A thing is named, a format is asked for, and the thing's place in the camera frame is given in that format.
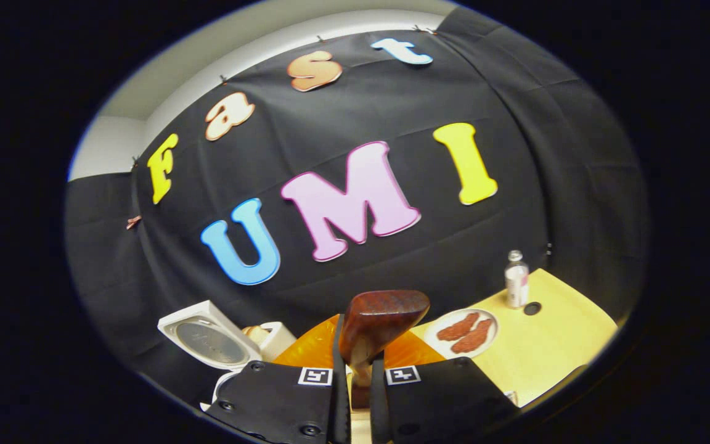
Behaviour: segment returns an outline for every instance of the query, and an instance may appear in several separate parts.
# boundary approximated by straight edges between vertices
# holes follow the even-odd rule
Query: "ceiling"
[[[215,20],[172,45],[111,96],[99,115],[146,120],[169,95],[209,64],[246,43],[294,23],[338,12],[402,9],[445,16],[443,0],[267,0]]]

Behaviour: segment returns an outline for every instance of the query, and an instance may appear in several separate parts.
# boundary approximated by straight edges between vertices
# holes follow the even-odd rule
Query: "table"
[[[497,318],[495,341],[473,362],[498,388],[516,391],[520,407],[597,357],[617,330],[597,304],[546,270],[530,273],[528,282],[528,301],[541,303],[535,315],[509,307],[505,289],[466,307]],[[422,338],[430,324],[410,331]]]

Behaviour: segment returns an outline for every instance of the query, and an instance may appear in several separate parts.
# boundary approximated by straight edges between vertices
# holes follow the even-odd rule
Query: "white plate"
[[[492,325],[489,326],[489,331],[487,332],[487,340],[485,341],[485,343],[482,343],[479,348],[476,348],[473,351],[468,351],[466,353],[454,353],[451,351],[451,346],[457,343],[459,339],[439,340],[437,339],[437,332],[441,331],[446,327],[453,326],[455,323],[458,323],[459,321],[463,320],[467,317],[467,315],[471,313],[478,314],[478,319],[476,320],[476,323],[473,324],[473,327],[471,327],[471,329],[474,329],[478,325],[478,323],[484,321],[485,319],[492,320]],[[426,334],[423,335],[423,341],[428,343],[429,346],[434,348],[434,350],[436,350],[439,354],[442,354],[443,357],[445,357],[445,359],[447,360],[459,358],[462,356],[474,358],[482,354],[487,348],[489,348],[490,345],[492,345],[498,335],[498,329],[498,319],[495,317],[495,315],[491,314],[487,310],[480,310],[477,308],[463,308],[461,310],[454,310],[450,313],[440,316],[436,321],[434,321],[430,326],[428,326],[428,328],[426,328]]]

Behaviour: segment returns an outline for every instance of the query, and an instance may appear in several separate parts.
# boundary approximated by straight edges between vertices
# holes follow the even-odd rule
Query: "blue letter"
[[[372,43],[372,48],[384,49],[395,58],[412,65],[426,65],[432,58],[426,54],[416,54],[407,48],[415,47],[410,42],[398,42],[395,39],[382,39]]]
[[[261,284],[273,278],[281,265],[279,250],[259,216],[261,207],[262,202],[259,199],[248,199],[232,210],[232,220],[243,224],[245,232],[259,252],[259,262],[254,265],[246,265],[240,260],[226,235],[226,222],[223,220],[213,222],[202,231],[202,243],[212,250],[215,260],[226,276],[238,284]]]

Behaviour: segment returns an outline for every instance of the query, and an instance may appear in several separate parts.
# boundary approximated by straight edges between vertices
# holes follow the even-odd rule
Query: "bottle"
[[[505,267],[505,289],[508,290],[507,301],[512,308],[521,308],[528,303],[528,265],[522,259],[520,250],[508,253],[509,264]]]

